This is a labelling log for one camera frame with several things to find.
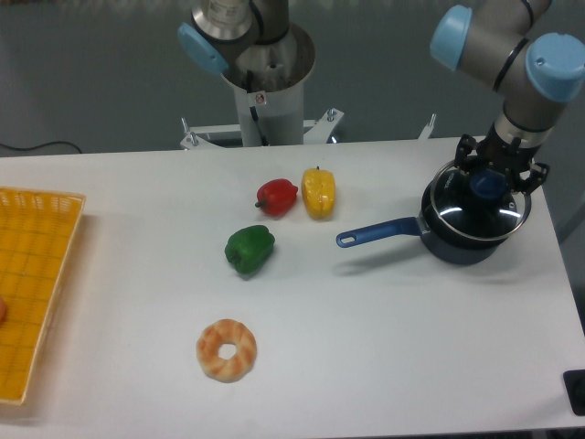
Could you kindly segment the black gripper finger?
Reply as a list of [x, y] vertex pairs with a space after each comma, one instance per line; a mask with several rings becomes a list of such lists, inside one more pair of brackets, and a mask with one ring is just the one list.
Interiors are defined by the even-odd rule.
[[531, 194], [542, 186], [548, 178], [548, 165], [532, 162], [527, 170], [513, 174], [511, 190], [516, 193]]
[[456, 146], [454, 167], [463, 176], [470, 178], [477, 168], [478, 158], [476, 149], [478, 141], [469, 134], [463, 134]]

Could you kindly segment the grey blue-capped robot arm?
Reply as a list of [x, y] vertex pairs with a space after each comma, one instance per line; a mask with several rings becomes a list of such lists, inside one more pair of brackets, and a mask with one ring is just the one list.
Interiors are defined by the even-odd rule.
[[[527, 32], [547, 1], [488, 1], [452, 7], [436, 27], [431, 56], [503, 95], [501, 114], [477, 146], [484, 166], [515, 192], [529, 193], [548, 170], [533, 158], [584, 82], [584, 46], [570, 35]], [[289, 18], [285, 1], [198, 1], [177, 31], [201, 69], [221, 76], [235, 95], [246, 146], [303, 141], [303, 84], [314, 43]]]

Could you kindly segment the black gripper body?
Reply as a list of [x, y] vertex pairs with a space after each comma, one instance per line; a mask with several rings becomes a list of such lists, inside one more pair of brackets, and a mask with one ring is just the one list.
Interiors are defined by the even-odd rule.
[[476, 152], [496, 172], [519, 179], [520, 174], [529, 169], [536, 154], [535, 147], [522, 147], [521, 144], [521, 139], [517, 137], [510, 142], [503, 140], [495, 128], [491, 128], [479, 142]]

